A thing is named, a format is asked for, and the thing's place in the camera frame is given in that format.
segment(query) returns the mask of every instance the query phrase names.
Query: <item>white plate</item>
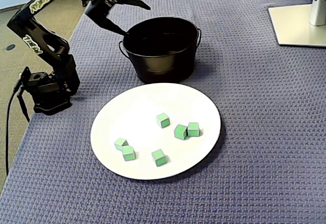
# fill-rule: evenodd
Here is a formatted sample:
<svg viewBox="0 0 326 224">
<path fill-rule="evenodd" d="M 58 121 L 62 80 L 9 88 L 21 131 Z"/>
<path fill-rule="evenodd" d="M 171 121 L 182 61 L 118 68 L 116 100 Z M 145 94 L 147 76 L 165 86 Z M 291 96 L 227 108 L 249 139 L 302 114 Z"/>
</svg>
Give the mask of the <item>white plate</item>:
<svg viewBox="0 0 326 224">
<path fill-rule="evenodd" d="M 166 113 L 171 125 L 161 129 L 156 116 Z M 178 124 L 198 122 L 200 137 L 174 138 Z M 132 179 L 154 180 L 182 173 L 199 163 L 214 147 L 221 130 L 220 113 L 203 93 L 175 83 L 155 83 L 130 89 L 107 103 L 96 116 L 91 144 L 110 171 Z M 114 141 L 127 139 L 137 159 L 124 161 Z M 162 149 L 168 163 L 157 167 L 151 153 Z"/>
</svg>

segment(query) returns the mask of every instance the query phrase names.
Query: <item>white monitor base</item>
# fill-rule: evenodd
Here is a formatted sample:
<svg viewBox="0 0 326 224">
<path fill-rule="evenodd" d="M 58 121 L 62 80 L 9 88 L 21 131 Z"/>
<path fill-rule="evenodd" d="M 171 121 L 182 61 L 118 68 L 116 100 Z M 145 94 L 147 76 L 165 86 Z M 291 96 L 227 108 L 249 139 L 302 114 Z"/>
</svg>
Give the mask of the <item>white monitor base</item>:
<svg viewBox="0 0 326 224">
<path fill-rule="evenodd" d="M 280 45 L 326 47 L 326 25 L 313 26 L 309 23 L 311 6 L 268 9 Z"/>
</svg>

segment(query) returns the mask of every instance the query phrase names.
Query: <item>bucket rim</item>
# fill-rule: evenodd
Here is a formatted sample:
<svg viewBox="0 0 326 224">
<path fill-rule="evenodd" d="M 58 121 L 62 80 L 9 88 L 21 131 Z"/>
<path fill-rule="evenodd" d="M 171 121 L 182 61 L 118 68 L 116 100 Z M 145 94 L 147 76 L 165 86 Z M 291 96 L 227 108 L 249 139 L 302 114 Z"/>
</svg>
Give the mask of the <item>bucket rim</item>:
<svg viewBox="0 0 326 224">
<path fill-rule="evenodd" d="M 186 19 L 182 19 L 182 18 L 179 18 L 179 17 L 172 17 L 172 16 L 170 17 L 170 16 L 167 16 L 167 17 L 151 18 L 151 19 L 147 19 L 147 20 L 144 20 L 144 21 L 142 21 L 142 22 L 139 22 L 138 24 L 141 24 L 141 23 L 143 23 L 143 22 L 145 22 L 145 21 L 149 21 L 149 20 L 153 20 L 153 19 L 163 19 L 163 18 L 181 19 L 181 20 L 187 21 L 187 22 L 189 22 L 190 24 L 192 24 L 192 25 L 196 28 L 196 30 L 197 30 L 197 36 L 196 36 L 195 40 L 194 40 L 190 45 L 188 45 L 186 48 L 184 48 L 183 50 L 181 50 L 181 51 L 177 51 L 177 52 L 175 52 L 175 53 L 173 53 L 173 54 L 165 54 L 165 55 L 158 55 L 158 56 L 148 56 L 148 55 L 141 55 L 141 54 L 136 54 L 136 53 L 130 52 L 130 51 L 129 51 L 125 46 L 124 46 L 124 40 L 125 40 L 125 38 L 127 38 L 127 37 L 124 37 L 123 40 L 122 40 L 122 45 L 123 45 L 123 48 L 127 51 L 127 53 L 128 53 L 128 54 L 135 55 L 135 56 L 139 56 L 139 57 L 144 57 L 144 58 L 163 58 L 163 57 L 167 57 L 167 56 L 176 55 L 176 54 L 178 54 L 178 53 L 181 53 L 181 52 L 185 51 L 186 49 L 188 49 L 190 46 L 192 46 L 192 45 L 193 45 L 193 44 L 198 40 L 198 37 L 199 37 L 199 29 L 197 28 L 197 26 L 196 26 L 194 23 L 192 23 L 191 21 L 186 20 Z"/>
</svg>

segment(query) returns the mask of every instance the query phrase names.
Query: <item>cube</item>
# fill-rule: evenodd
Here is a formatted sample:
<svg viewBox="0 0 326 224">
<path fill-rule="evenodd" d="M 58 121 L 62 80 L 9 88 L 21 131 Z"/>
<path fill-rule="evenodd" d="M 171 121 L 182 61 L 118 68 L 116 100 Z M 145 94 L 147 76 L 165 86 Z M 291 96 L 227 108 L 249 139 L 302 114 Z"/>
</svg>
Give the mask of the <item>cube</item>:
<svg viewBox="0 0 326 224">
<path fill-rule="evenodd" d="M 165 113 L 156 116 L 156 121 L 161 128 L 165 128 L 170 125 L 170 119 Z"/>
<path fill-rule="evenodd" d="M 125 161 L 136 159 L 136 153 L 131 146 L 122 147 L 122 155 Z"/>
<path fill-rule="evenodd" d="M 122 151 L 122 147 L 127 146 L 128 142 L 124 138 L 118 138 L 115 142 L 114 145 L 116 146 L 117 150 Z"/>
<path fill-rule="evenodd" d="M 187 138 L 187 127 L 183 125 L 177 125 L 174 129 L 174 137 L 185 140 Z"/>
<path fill-rule="evenodd" d="M 161 149 L 153 152 L 152 157 L 153 157 L 153 160 L 154 160 L 156 166 L 161 166 L 168 162 L 166 155 L 163 153 L 163 151 Z"/>
<path fill-rule="evenodd" d="M 190 122 L 187 127 L 188 136 L 199 136 L 199 124 L 197 122 Z"/>
</svg>

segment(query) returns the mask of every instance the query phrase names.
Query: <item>floor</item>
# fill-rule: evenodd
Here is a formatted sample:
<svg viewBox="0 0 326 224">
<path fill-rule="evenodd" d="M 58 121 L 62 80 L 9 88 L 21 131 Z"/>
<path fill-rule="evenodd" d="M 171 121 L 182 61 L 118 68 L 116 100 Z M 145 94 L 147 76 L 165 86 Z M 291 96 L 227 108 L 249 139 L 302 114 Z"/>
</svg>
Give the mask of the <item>floor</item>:
<svg viewBox="0 0 326 224">
<path fill-rule="evenodd" d="M 36 18 L 47 29 L 69 40 L 81 15 L 84 12 L 80 0 L 56 0 L 43 9 Z M 0 13 L 0 192 L 6 180 L 5 167 L 5 130 L 6 114 L 9 98 L 12 94 L 19 73 L 25 66 L 32 72 L 51 72 L 51 66 L 37 57 L 32 50 L 10 29 L 7 28 L 9 19 L 17 10 Z M 16 47 L 6 51 L 6 47 L 15 44 Z M 29 94 L 23 96 L 28 108 L 29 116 L 33 114 L 33 100 Z M 9 123 L 9 163 L 15 157 L 20 141 L 28 123 L 23 116 L 19 102 L 14 97 L 10 110 Z"/>
</svg>

